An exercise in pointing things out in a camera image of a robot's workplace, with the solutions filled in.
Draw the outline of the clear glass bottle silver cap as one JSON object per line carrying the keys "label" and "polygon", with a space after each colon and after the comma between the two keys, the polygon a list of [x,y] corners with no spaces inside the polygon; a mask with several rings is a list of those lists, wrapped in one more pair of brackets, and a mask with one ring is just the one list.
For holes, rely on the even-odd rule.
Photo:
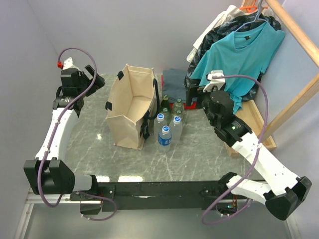
{"label": "clear glass bottle silver cap", "polygon": [[181,122],[184,123],[184,112],[183,112],[183,111],[177,110],[177,111],[175,112],[175,116],[180,117]]}

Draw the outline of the clear Chang bottle green cap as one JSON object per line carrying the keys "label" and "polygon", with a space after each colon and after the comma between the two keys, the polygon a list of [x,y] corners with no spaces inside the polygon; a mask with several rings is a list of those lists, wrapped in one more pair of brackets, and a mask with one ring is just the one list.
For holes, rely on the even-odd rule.
{"label": "clear Chang bottle green cap", "polygon": [[184,104],[182,102],[182,99],[178,98],[176,102],[172,105],[172,113],[177,113],[177,111],[180,111],[181,113],[184,112]]}

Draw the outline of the green Perrier glass bottle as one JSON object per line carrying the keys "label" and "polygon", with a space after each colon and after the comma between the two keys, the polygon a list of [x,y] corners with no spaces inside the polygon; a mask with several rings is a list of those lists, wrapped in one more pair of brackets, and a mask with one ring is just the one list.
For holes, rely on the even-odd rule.
{"label": "green Perrier glass bottle", "polygon": [[162,102],[160,105],[160,113],[162,113],[163,108],[168,108],[169,111],[171,112],[168,95],[163,95],[162,97]]}

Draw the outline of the plastic water bottle blue cap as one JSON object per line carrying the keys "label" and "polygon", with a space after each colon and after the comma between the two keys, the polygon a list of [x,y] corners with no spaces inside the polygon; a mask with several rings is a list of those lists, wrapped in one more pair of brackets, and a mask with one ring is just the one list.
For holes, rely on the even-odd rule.
{"label": "plastic water bottle blue cap", "polygon": [[166,119],[164,117],[163,113],[159,113],[157,115],[157,118],[154,120],[154,136],[155,138],[158,137],[159,132],[162,130],[162,128],[167,125]]}

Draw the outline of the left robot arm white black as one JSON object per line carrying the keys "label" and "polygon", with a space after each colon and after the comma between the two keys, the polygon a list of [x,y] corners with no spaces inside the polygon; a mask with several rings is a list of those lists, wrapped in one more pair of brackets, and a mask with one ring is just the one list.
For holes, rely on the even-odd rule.
{"label": "left robot arm white black", "polygon": [[64,163],[70,134],[84,106],[80,94],[92,80],[73,65],[65,65],[60,78],[62,85],[53,101],[52,120],[44,143],[35,159],[27,160],[23,169],[35,194],[39,193],[37,180],[40,178],[44,195],[82,191],[86,199],[94,200],[100,193],[96,177],[75,175]]}

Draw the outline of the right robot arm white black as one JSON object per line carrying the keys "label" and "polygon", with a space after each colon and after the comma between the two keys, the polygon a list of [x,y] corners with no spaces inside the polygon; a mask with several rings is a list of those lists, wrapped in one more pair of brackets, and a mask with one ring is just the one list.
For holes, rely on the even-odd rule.
{"label": "right robot arm white black", "polygon": [[262,143],[252,129],[232,112],[230,95],[213,87],[199,89],[205,115],[218,138],[242,155],[265,180],[257,182],[229,172],[218,182],[218,198],[208,207],[213,209],[223,198],[240,195],[257,201],[279,220],[286,220],[306,199],[312,182],[285,167]]}

